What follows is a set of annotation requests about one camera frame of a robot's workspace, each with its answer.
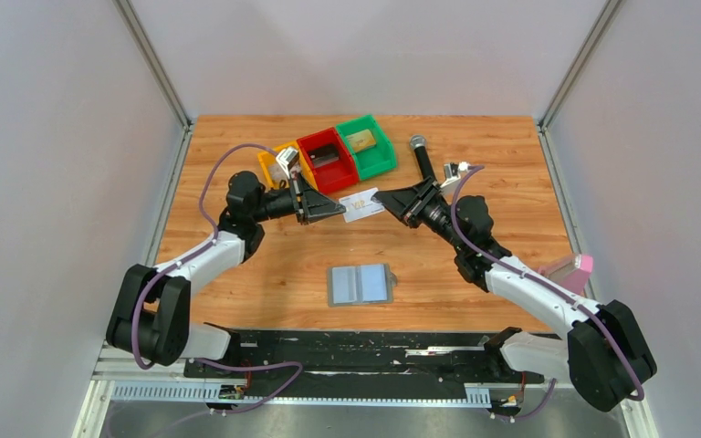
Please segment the black handheld microphone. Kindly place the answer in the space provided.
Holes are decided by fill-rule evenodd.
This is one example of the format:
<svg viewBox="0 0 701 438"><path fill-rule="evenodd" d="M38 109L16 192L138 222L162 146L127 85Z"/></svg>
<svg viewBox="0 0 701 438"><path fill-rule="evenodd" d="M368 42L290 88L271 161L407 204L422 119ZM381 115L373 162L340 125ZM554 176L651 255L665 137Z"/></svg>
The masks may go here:
<svg viewBox="0 0 701 438"><path fill-rule="evenodd" d="M425 178L436 179L434 167L431 163L427 140L423 135L413 135L409 140L409 147L413 151L420 174Z"/></svg>

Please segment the yellow plastic bin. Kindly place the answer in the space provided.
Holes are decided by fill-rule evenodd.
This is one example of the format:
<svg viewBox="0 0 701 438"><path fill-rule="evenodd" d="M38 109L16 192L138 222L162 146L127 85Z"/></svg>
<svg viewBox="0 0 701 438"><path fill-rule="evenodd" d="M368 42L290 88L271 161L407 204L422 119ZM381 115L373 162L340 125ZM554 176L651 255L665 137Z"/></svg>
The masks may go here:
<svg viewBox="0 0 701 438"><path fill-rule="evenodd" d="M274 151L276 153L285 150L287 147L294 147L299 152L299 170L302 176L310 184L311 187L316 187L316 181L312 170L309 167L307 159L304 157L303 151L296 141L290 141L277 146ZM263 151L257 155L258 162L263 171L266 184L272 189L284 187L284 183L288 183L288 178L283 170L278 166L276 156L269 152Z"/></svg>

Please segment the gold card in green bin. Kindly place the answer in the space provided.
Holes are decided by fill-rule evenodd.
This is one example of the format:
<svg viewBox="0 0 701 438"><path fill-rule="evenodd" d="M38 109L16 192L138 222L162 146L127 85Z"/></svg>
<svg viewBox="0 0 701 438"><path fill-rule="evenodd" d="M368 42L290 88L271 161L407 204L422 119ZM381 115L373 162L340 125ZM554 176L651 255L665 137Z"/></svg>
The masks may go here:
<svg viewBox="0 0 701 438"><path fill-rule="evenodd" d="M353 132L346 137L349 148L354 152L361 152L374 147L377 141L370 130Z"/></svg>

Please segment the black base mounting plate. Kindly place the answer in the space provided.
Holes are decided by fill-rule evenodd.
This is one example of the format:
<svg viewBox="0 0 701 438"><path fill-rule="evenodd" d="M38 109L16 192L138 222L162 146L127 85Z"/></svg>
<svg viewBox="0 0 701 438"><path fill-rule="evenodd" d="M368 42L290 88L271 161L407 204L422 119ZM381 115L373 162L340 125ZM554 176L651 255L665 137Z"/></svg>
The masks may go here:
<svg viewBox="0 0 701 438"><path fill-rule="evenodd" d="M191 379L234 378L234 366L257 367L247 394L266 396L303 366L284 397L309 399L437 400L465 398L468 383L499 384L516 392L520 384L540 384L536 373L502 364L481 332L394 331L235 331L225 370L187 363Z"/></svg>

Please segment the black card in red bin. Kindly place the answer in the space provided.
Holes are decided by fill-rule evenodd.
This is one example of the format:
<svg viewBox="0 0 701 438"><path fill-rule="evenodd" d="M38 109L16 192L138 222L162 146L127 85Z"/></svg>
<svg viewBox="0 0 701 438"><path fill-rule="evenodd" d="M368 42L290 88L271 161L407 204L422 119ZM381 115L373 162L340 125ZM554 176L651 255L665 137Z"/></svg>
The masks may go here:
<svg viewBox="0 0 701 438"><path fill-rule="evenodd" d="M308 157L313 168L318 169L337 162L340 153L334 144L329 143L309 151Z"/></svg>

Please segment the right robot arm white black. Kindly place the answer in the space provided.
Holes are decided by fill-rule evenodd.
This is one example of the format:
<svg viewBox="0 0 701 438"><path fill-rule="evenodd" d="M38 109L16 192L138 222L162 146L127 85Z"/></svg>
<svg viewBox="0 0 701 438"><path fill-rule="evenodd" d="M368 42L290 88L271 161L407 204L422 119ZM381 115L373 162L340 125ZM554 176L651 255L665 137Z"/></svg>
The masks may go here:
<svg viewBox="0 0 701 438"><path fill-rule="evenodd" d="M525 371L564 381L601 412L644 398L643 386L658 366L631 309L618 300L602 304L570 292L526 266L492 235L484 197L449 203L426 178L378 191L372 199L402 224L425 225L449 243L467 283L516 304L555 333L547 338L517 328L502 332L484 357L490 377L507 381Z"/></svg>

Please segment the green plastic bin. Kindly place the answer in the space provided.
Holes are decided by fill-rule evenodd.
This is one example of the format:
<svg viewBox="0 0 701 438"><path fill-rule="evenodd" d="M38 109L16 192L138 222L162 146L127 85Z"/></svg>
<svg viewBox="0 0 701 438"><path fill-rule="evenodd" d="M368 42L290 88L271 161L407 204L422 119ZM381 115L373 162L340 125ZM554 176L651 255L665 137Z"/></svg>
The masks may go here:
<svg viewBox="0 0 701 438"><path fill-rule="evenodd" d="M339 123L335 129L350 152L361 181L397 167L392 142L371 114Z"/></svg>

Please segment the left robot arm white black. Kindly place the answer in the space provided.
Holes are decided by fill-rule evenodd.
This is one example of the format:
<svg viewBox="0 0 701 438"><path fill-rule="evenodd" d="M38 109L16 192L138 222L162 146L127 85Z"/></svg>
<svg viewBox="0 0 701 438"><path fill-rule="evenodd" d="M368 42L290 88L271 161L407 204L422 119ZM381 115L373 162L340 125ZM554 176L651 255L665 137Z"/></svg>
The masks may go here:
<svg viewBox="0 0 701 438"><path fill-rule="evenodd" d="M145 369L202 358L218 375L236 375L243 352L228 329L191 321L194 295L256 252L265 236L263 222L292 215L300 224L313 224L346 211L301 174L287 188L268 190L254 173L238 172L229 179L226 202L199 245L157 266L136 264L124 275L105 338Z"/></svg>

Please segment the red plastic bin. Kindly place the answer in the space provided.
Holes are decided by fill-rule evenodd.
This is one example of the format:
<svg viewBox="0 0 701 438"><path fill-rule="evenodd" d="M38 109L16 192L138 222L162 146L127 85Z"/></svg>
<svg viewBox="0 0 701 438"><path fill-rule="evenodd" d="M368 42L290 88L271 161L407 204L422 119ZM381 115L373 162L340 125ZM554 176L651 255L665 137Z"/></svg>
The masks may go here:
<svg viewBox="0 0 701 438"><path fill-rule="evenodd" d="M322 193L336 193L360 181L354 158L335 128L298 138L297 144Z"/></svg>

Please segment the right aluminium frame post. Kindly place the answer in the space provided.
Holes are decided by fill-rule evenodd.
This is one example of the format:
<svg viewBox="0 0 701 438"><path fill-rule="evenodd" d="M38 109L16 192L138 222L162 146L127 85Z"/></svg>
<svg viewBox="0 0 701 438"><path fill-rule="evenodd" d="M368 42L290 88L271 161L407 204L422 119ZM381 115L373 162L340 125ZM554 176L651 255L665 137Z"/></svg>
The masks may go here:
<svg viewBox="0 0 701 438"><path fill-rule="evenodd" d="M613 20L624 4L625 2L622 0L609 0L603 2L602 8L591 25L587 36L581 43L580 48L578 49L574 59L571 61L570 66L568 67L554 95L549 101L543 115L537 122L539 144L547 164L550 181L558 202L566 236L568 237L570 248L574 252L580 252L582 250L580 230L576 221L574 220L574 212L571 205L570 196L562 178L562 166L560 164L560 159L557 156L555 141L553 140L551 134L551 128L554 126L554 123L573 88L580 80L581 74L588 66L588 63L590 62L595 50L601 43L604 35L611 28Z"/></svg>

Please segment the silver card in yellow bin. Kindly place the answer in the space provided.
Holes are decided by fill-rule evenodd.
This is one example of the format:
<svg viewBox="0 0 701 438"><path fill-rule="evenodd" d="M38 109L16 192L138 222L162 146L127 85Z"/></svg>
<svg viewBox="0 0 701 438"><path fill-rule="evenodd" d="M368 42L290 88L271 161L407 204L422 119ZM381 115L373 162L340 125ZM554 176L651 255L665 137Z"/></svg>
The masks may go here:
<svg viewBox="0 0 701 438"><path fill-rule="evenodd" d="M272 180L272 185L275 188L281 187L288 183L288 173L277 163L271 164L267 167L269 175Z"/></svg>

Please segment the left aluminium frame post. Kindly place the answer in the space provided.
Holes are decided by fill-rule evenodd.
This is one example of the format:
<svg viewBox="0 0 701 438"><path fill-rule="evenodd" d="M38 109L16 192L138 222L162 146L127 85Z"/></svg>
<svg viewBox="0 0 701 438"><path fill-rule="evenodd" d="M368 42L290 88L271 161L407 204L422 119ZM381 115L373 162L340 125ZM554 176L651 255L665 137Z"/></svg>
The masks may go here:
<svg viewBox="0 0 701 438"><path fill-rule="evenodd" d="M181 127L181 141L173 159L170 178L168 180L168 185L165 189L162 201L161 212L167 214L173 204L173 198L177 189L180 170L183 166L183 160L185 159L188 141L191 139L194 122L184 107L167 70L160 60L160 57L148 36L148 32L142 23L133 2L129 0L115 0L113 4L117 6L118 10L120 11L120 15L125 26L131 33L131 37L133 38L136 47L139 49L148 69L152 73L160 92L166 99L168 107L174 118Z"/></svg>

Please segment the pink card stand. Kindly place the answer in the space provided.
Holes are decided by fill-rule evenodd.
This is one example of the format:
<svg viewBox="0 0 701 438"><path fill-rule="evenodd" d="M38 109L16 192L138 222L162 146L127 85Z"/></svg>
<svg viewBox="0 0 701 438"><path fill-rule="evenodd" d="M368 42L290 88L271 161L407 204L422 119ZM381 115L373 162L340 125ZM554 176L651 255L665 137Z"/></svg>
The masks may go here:
<svg viewBox="0 0 701 438"><path fill-rule="evenodd" d="M538 273L570 292L584 296L593 268L594 260L590 255L571 254L541 266Z"/></svg>

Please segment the aluminium frame post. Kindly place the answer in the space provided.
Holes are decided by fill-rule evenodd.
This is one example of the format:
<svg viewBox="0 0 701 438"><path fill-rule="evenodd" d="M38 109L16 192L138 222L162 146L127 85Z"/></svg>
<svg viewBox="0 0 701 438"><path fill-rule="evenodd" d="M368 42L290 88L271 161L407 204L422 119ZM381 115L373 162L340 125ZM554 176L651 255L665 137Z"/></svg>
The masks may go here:
<svg viewBox="0 0 701 438"><path fill-rule="evenodd" d="M574 252L580 252L582 250L580 230L576 221L574 220L574 212L571 205L570 196L562 178L562 166L560 164L560 159L557 156L555 141L553 140L551 134L551 128L554 126L554 123L573 88L580 80L581 74L588 66L588 63L590 62L595 50L601 43L604 35L611 28L613 20L624 4L625 2L622 0L609 0L603 2L602 8L591 25L587 36L581 43L580 48L578 49L574 59L571 61L570 66L568 67L554 95L549 101L543 115L537 122L539 144L547 164L550 181L558 202L566 236L568 237L570 248Z"/></svg>
<svg viewBox="0 0 701 438"><path fill-rule="evenodd" d="M184 107L167 70L160 60L160 57L148 36L148 32L142 23L133 2L129 0L115 0L113 4L117 6L118 10L120 11L120 15L125 26L131 33L131 37L133 38L136 47L139 49L148 69L152 73L160 92L166 99L168 107L174 118L181 127L181 141L173 159L170 178L168 180L168 185L165 189L162 201L161 212L167 214L173 204L173 198L177 189L180 170L183 166L183 160L185 159L188 141L191 139L194 122Z"/></svg>

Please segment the grey card holder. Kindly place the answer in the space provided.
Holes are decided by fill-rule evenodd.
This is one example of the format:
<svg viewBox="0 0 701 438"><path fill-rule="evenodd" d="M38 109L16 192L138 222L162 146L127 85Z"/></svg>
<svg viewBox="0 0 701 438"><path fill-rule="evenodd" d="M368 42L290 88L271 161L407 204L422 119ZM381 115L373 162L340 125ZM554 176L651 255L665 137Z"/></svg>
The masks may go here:
<svg viewBox="0 0 701 438"><path fill-rule="evenodd" d="M334 266L327 271L328 306L390 304L397 284L388 264Z"/></svg>

